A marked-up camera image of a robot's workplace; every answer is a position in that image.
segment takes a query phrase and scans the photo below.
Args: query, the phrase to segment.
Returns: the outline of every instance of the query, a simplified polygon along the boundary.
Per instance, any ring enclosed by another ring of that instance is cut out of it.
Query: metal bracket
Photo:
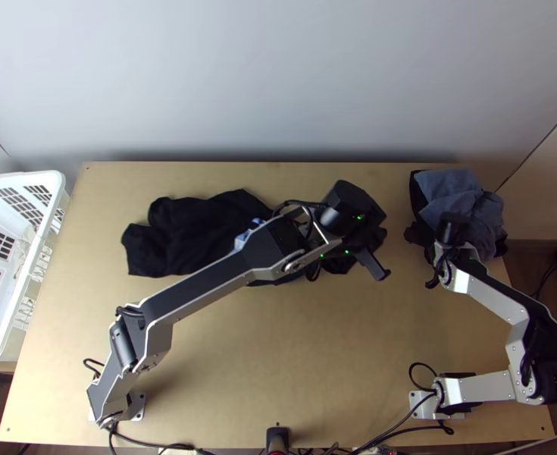
[[[146,410],[146,394],[139,393],[136,391],[131,391],[129,393],[131,399],[131,405],[122,413],[120,420],[130,420],[131,422],[138,422],[143,419],[143,413]],[[93,410],[89,408],[89,422],[94,422],[95,416],[93,415]]]
[[[408,405],[413,409],[417,404],[433,392],[426,391],[410,391],[408,393]],[[429,398],[419,406],[413,413],[413,419],[428,419],[428,420],[461,420],[465,417],[464,413],[455,413],[451,416],[443,413],[437,413],[439,404],[439,397],[435,396],[434,399]]]

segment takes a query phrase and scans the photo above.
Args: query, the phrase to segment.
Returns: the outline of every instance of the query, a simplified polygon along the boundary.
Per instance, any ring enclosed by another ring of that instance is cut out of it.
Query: wire
[[[116,316],[118,315],[122,315],[122,316],[130,316],[133,318],[143,318],[143,313],[140,312],[137,309],[134,308],[124,308],[122,306],[118,306],[116,308]]]
[[[412,415],[415,414],[415,411],[426,401],[428,401],[431,397],[435,397],[437,395],[437,391],[435,391],[434,389],[431,388],[427,388],[427,387],[423,387],[421,385],[419,385],[414,379],[413,379],[413,370],[415,369],[415,367],[417,366],[423,366],[424,368],[430,370],[433,375],[436,377],[438,376],[438,374],[434,371],[434,369],[429,366],[426,363],[423,362],[413,362],[411,364],[411,366],[408,367],[408,377],[409,379],[411,379],[411,382],[413,383],[413,385],[423,391],[426,392],[430,392],[423,400],[419,401],[419,403],[417,403],[415,406],[413,406],[413,408],[408,412],[408,414],[406,416],[404,416],[402,419],[400,419],[400,421],[398,423],[396,423],[395,425],[393,425],[390,429],[384,431],[383,433],[381,433],[379,436],[376,436],[375,438],[371,439],[369,442],[363,444],[362,446],[360,446],[358,449],[354,450],[353,452],[351,452],[351,455],[359,455],[361,452],[364,452],[365,450],[368,450],[372,447],[376,447],[379,444],[381,444],[382,442],[384,442],[385,440],[389,439],[389,438],[393,438],[394,436],[397,435],[401,435],[402,433],[409,433],[411,431],[421,431],[421,430],[437,430],[437,429],[441,429],[443,430],[445,433],[447,433],[449,436],[455,434],[455,430],[453,430],[452,428],[444,425],[444,422],[442,420],[438,421],[438,425],[426,425],[426,426],[422,426],[422,427],[412,427],[412,428],[405,428],[403,430],[398,430],[398,431],[394,431],[396,430],[400,425],[402,425],[403,423],[405,423]]]
[[[98,360],[90,359],[88,357],[83,360],[83,365],[93,372],[93,379],[97,379],[102,374],[99,372],[99,370],[97,368],[95,368],[94,366],[89,365],[89,363],[93,363],[93,364],[99,365],[99,366],[105,366],[105,364],[99,362]]]
[[[30,445],[31,445],[31,444],[26,444],[26,445],[24,445],[24,446],[21,448],[21,450],[19,451],[19,453],[18,453],[17,455],[23,455],[24,453],[26,453],[27,450],[30,448]]]
[[[142,447],[153,447],[156,449],[162,449],[160,453],[165,452],[168,449],[175,449],[175,450],[194,450],[196,453],[199,453],[200,455],[214,455],[214,453],[209,452],[207,450],[204,449],[198,449],[196,447],[194,447],[191,444],[183,444],[183,443],[173,443],[173,444],[155,444],[152,442],[145,442],[145,441],[140,441],[138,439],[133,439],[130,438],[128,436],[122,435],[121,433],[119,433],[117,431],[118,428],[118,422],[114,423],[110,428],[107,428],[108,430],[108,446],[110,448],[110,453],[112,455],[116,455],[116,450],[114,449],[114,445],[112,444],[112,438],[114,436],[116,436],[117,438],[123,439],[127,442],[130,442],[131,444],[136,444]]]
[[[384,431],[383,433],[381,433],[381,435],[376,436],[375,438],[371,439],[369,442],[363,444],[362,446],[360,446],[358,449],[354,450],[352,452],[352,455],[358,455],[361,452],[364,452],[367,449],[370,449],[371,447],[375,447],[376,445],[378,445],[378,441],[381,442],[383,441],[383,439],[389,435],[392,431],[396,430],[400,425],[402,425],[403,423],[405,423],[409,417],[411,417],[413,415],[413,413],[426,401],[428,401],[430,398],[433,398],[436,396],[436,391],[433,391],[432,394],[428,394],[423,400],[419,401],[419,403],[417,403],[415,406],[413,406],[413,408],[406,414],[406,416],[402,417],[402,419],[400,419],[400,421],[398,423],[396,423],[395,425],[393,425],[390,429]]]
[[[530,296],[533,297],[535,300],[539,300],[540,296],[541,296],[541,291],[543,290],[543,287],[546,285],[546,282],[548,281],[549,277],[552,276],[552,274],[557,270],[557,262],[556,260],[553,260],[552,263],[549,265],[549,267],[546,269],[546,271],[543,273],[540,282],[539,282],[539,286],[537,287],[537,289],[535,290],[535,292],[533,292]]]
[[[300,201],[298,199],[288,199],[274,209],[274,211],[272,212],[272,218],[278,215],[282,209],[288,206],[309,207],[312,209],[325,209],[329,205],[325,202],[307,202],[307,201]]]
[[[422,427],[404,428],[403,430],[395,431],[393,433],[390,433],[389,435],[383,436],[380,440],[376,441],[375,445],[382,444],[384,441],[387,441],[388,439],[391,439],[394,436],[402,435],[403,433],[411,433],[413,431],[423,431],[423,430],[443,430],[449,436],[455,434],[455,431],[452,428],[446,426],[442,420],[439,420],[438,425],[426,425]]]
[[[437,377],[438,374],[434,371],[434,369],[429,366],[426,363],[423,362],[414,362],[411,364],[411,366],[408,367],[408,378],[411,379],[411,382],[413,383],[413,385],[418,388],[421,391],[426,391],[426,392],[434,392],[434,389],[432,388],[428,388],[428,387],[424,387],[422,385],[419,385],[414,379],[413,379],[413,370],[415,369],[416,366],[423,366],[426,369],[429,369],[432,374],[434,375],[434,377]]]
[[[315,261],[305,268],[305,277],[308,281],[316,281],[321,275],[321,263]]]

